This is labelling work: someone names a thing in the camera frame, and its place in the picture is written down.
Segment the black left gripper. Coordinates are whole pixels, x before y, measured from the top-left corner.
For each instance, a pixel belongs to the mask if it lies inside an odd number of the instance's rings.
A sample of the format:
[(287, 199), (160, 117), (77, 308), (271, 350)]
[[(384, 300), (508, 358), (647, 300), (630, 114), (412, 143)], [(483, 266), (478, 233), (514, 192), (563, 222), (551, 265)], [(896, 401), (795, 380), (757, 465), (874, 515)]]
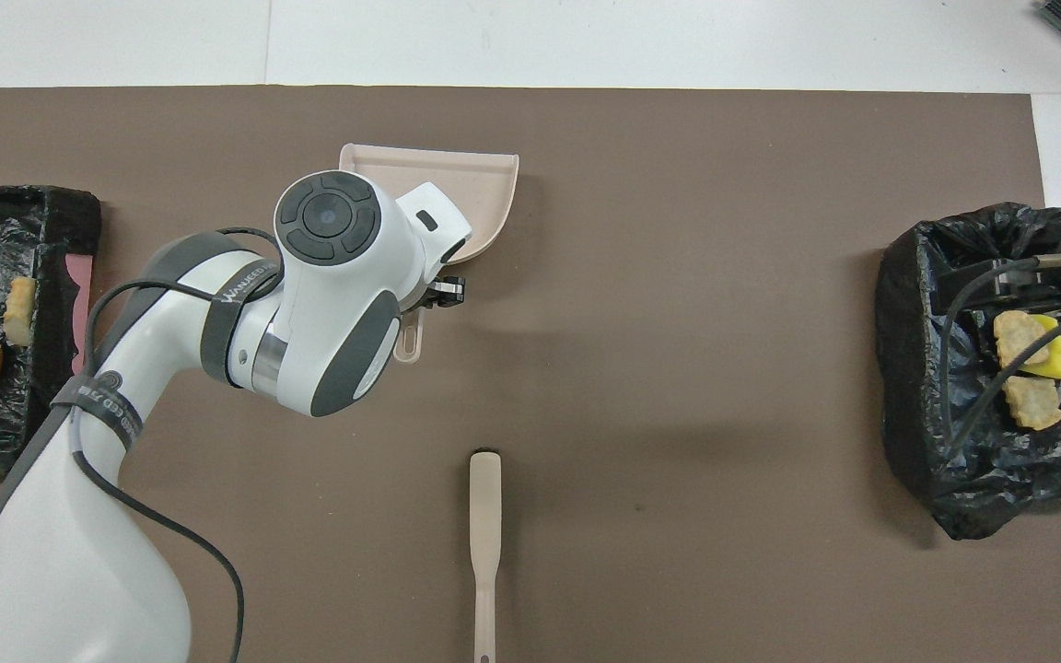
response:
[(427, 285), (425, 293), (418, 299), (420, 308), (460, 306), (466, 299), (466, 278), (445, 276), (434, 278)]

